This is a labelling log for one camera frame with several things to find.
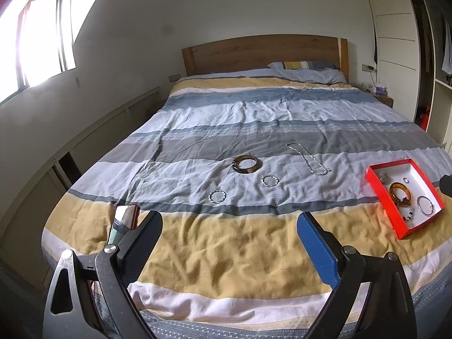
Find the thin silver bangle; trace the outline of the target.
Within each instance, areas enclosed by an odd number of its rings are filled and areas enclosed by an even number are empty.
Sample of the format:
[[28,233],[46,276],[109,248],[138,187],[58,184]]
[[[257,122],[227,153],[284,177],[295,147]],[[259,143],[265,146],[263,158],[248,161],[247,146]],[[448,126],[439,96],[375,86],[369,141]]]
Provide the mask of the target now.
[[431,217],[435,213],[434,203],[425,195],[420,195],[417,197],[416,205],[419,211],[426,217]]

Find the dark olive bangle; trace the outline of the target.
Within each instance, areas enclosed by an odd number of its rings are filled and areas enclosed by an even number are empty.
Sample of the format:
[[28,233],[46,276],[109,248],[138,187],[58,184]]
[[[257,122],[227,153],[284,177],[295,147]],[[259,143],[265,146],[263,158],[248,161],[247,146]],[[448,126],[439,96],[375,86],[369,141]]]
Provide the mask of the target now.
[[262,161],[254,155],[240,155],[232,161],[231,167],[239,174],[252,174],[262,167]]

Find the red jewelry box tray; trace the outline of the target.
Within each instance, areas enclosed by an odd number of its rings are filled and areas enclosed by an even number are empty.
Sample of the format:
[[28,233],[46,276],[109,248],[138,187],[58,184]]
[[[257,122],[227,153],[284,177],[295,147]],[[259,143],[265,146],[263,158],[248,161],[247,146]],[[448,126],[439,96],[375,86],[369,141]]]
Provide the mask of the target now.
[[409,158],[370,165],[366,179],[400,240],[426,226],[445,208],[426,174]]

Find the red-cased smartphone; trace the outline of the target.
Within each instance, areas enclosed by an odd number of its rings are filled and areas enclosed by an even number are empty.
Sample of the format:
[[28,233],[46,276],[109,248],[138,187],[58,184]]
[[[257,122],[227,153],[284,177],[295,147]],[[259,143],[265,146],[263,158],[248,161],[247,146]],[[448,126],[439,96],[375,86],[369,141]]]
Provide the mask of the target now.
[[108,244],[117,245],[131,230],[135,230],[138,223],[140,208],[137,205],[118,206],[115,211],[113,224],[107,240]]

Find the amber bangle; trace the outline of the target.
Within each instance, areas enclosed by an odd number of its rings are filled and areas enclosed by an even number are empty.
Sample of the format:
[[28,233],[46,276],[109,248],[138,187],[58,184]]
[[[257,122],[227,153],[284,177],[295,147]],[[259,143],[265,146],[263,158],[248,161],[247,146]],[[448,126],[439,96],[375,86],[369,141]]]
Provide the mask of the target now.
[[389,194],[395,206],[411,206],[411,191],[405,184],[401,182],[393,182],[389,187]]

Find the red object in wardrobe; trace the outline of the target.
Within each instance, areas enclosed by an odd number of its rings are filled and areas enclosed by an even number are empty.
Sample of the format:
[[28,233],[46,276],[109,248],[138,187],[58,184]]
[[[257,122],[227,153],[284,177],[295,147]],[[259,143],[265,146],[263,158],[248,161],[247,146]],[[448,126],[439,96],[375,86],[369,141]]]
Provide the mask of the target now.
[[422,107],[421,108],[421,114],[420,114],[420,127],[426,131],[427,130],[427,126],[428,126],[428,122],[429,122],[429,117],[430,117],[430,111],[431,111],[431,107],[430,106],[426,106],[426,107]]

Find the wooden nightstand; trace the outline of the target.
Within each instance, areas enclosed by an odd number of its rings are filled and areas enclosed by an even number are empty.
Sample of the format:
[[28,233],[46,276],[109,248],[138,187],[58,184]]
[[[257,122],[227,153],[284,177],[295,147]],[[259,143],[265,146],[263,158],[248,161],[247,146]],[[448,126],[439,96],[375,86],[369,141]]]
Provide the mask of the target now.
[[364,91],[371,94],[374,98],[376,98],[379,102],[383,103],[384,105],[391,107],[391,108],[393,107],[394,100],[388,94],[386,94],[386,95],[376,94],[374,92],[373,86],[365,88]]

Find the purple tissue box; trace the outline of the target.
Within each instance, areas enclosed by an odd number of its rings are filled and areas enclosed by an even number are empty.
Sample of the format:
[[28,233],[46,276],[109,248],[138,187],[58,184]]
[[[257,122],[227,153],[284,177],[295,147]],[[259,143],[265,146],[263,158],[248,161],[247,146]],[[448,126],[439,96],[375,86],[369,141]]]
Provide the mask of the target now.
[[386,95],[388,93],[385,86],[374,86],[374,92],[380,95]]

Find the hanging shirt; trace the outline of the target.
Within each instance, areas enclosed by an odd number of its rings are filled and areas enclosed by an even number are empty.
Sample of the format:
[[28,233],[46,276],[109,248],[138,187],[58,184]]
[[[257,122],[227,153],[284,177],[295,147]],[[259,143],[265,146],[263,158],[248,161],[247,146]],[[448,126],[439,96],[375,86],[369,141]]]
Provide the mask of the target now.
[[444,59],[441,70],[448,76],[452,74],[451,27],[447,20],[444,20]]

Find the striped duvet bed cover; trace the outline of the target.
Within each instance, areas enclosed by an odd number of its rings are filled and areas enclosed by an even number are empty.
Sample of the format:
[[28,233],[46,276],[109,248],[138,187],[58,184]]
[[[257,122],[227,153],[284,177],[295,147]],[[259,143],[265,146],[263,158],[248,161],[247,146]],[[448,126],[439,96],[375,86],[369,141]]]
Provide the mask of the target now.
[[[262,167],[239,174],[232,161]],[[301,338],[326,303],[297,231],[310,212],[363,254],[397,253],[419,338],[451,310],[451,199],[397,238],[368,167],[413,160],[437,184],[451,158],[420,127],[348,83],[272,69],[179,80],[156,115],[87,170],[48,218],[51,264],[107,243],[116,208],[158,211],[163,231],[129,293],[158,338]]]

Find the white wardrobe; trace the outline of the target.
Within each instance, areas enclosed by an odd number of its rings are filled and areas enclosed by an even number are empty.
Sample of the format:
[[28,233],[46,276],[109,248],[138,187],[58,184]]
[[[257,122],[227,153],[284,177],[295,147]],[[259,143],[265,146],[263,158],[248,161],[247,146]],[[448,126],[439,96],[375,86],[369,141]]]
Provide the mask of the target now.
[[451,81],[441,70],[444,16],[435,0],[369,0],[375,27],[377,81],[394,109],[420,125],[430,106],[426,132],[451,151]]

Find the striped pillow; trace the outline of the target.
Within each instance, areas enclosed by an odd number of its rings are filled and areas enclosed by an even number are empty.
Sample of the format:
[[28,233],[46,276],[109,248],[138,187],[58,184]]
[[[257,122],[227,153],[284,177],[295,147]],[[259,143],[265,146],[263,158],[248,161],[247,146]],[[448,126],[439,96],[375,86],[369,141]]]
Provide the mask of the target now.
[[305,83],[348,83],[336,65],[321,60],[277,61],[267,65],[280,76]]

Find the wooden headboard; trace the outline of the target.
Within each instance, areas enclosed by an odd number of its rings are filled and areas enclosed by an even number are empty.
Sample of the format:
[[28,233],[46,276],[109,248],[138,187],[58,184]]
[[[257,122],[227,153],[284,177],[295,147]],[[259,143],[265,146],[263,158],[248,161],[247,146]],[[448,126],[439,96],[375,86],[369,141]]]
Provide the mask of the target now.
[[189,76],[265,68],[275,61],[321,60],[349,77],[344,38],[308,34],[264,34],[230,38],[182,49]]

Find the window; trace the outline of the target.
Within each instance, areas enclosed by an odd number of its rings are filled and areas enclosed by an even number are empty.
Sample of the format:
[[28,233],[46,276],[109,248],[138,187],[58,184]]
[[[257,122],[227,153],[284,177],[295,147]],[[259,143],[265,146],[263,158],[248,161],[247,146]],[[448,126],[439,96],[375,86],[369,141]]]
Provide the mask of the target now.
[[1,101],[76,67],[74,45],[96,0],[8,0],[1,7]]

